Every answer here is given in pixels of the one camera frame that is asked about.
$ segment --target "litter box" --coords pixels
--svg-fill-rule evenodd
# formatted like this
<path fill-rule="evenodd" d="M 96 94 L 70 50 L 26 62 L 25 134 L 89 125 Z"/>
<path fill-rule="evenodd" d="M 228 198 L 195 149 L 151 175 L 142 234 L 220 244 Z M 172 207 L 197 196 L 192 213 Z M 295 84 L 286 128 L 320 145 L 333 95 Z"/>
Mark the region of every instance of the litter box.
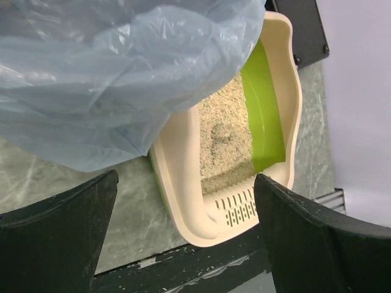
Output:
<path fill-rule="evenodd" d="M 301 85 L 293 61 L 292 25 L 287 17 L 266 12 L 260 41 L 265 49 L 285 144 L 285 162 L 263 171 L 291 189 L 294 151 L 302 110 Z M 173 114 L 150 150 L 165 204 L 180 234 L 191 244 L 210 247 L 258 223 L 255 176 L 202 195 L 198 107 Z"/>

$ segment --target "white wall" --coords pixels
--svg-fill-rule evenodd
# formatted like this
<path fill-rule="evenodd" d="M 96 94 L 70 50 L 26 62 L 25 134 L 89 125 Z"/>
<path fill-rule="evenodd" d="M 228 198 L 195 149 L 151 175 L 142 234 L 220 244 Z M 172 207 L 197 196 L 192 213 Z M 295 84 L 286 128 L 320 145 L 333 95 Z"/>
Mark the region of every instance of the white wall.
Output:
<path fill-rule="evenodd" d="M 391 226 L 391 1 L 317 3 L 335 184 L 348 215 Z"/>

